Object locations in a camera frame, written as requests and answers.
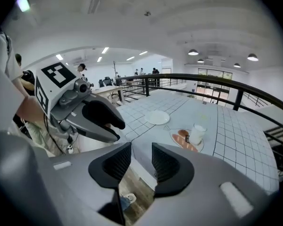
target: white ceiling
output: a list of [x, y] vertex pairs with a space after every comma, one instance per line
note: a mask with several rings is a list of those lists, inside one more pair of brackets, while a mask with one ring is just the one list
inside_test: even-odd
[[[152, 53], [146, 53], [139, 55], [141, 51], [134, 49], [125, 49], [125, 48], [109, 48], [105, 54], [102, 54], [104, 48], [85, 48], [74, 51], [69, 51], [66, 53], [61, 53], [63, 57], [63, 63], [68, 63], [69, 66], [74, 66], [75, 68], [84, 63], [87, 67], [94, 65], [113, 65], [113, 61], [116, 64], [132, 64], [140, 59], [149, 57], [153, 55]], [[59, 62], [56, 56], [50, 56], [42, 61], [38, 61], [34, 65], [37, 67], [43, 67], [46, 65], [52, 65]]]
[[[29, 0], [31, 9], [22, 13], [15, 7], [7, 18], [4, 28], [17, 41], [28, 31], [34, 31], [51, 18], [61, 14], [104, 14], [122, 17], [142, 18], [170, 38], [185, 54], [185, 63], [196, 64], [199, 58], [215, 56], [226, 58], [222, 67], [251, 71], [271, 66], [283, 66], [283, 38], [281, 30], [260, 0]], [[151, 16], [144, 16], [149, 11]], [[190, 49], [197, 49], [198, 56], [188, 56]], [[88, 59], [98, 57], [98, 51], [87, 51]], [[113, 60], [123, 60], [129, 51], [110, 51]], [[71, 60], [81, 57], [82, 52], [73, 52]], [[259, 62], [246, 59], [255, 53]], [[207, 65], [214, 62], [205, 60]]]

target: table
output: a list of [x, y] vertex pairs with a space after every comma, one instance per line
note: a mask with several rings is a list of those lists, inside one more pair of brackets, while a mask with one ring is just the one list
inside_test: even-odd
[[109, 86], [104, 86], [101, 87], [99, 89], [93, 89], [92, 92], [93, 94], [97, 94], [97, 95], [102, 95], [102, 94], [110, 94], [110, 98], [112, 99], [112, 93], [113, 92], [121, 92], [121, 101], [124, 104], [125, 103], [125, 99], [124, 99], [124, 95], [123, 95], [123, 87], [122, 86], [113, 86], [113, 85], [109, 85]]
[[[154, 177], [151, 143], [179, 146], [172, 135], [190, 130], [194, 123], [205, 123], [207, 132], [198, 152], [220, 158], [258, 183], [268, 194], [277, 191], [279, 179], [271, 147], [261, 127], [243, 112], [169, 92], [160, 91], [117, 108], [126, 128], [125, 140], [132, 142], [133, 157]], [[153, 110], [166, 111], [170, 121], [152, 125], [144, 115]]]

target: fluorescent light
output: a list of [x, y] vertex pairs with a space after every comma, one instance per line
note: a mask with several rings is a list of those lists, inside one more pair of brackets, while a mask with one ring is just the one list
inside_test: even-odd
[[197, 52], [197, 50], [195, 49], [191, 49], [189, 52], [188, 52], [188, 55], [198, 55], [199, 53]]
[[258, 61], [258, 58], [255, 54], [249, 54], [247, 59], [250, 60], [250, 61]]
[[131, 58], [128, 58], [127, 61], [130, 60], [130, 59], [133, 59], [133, 58], [135, 58], [135, 56], [133, 56], [133, 57], [131, 57]]
[[17, 0], [17, 4], [22, 12], [29, 10], [29, 3], [27, 0]]
[[58, 58], [58, 60], [63, 60], [63, 57], [61, 55], [56, 55], [56, 57]]
[[105, 47], [102, 51], [102, 54], [105, 54], [107, 52], [107, 50], [109, 49], [109, 47]]

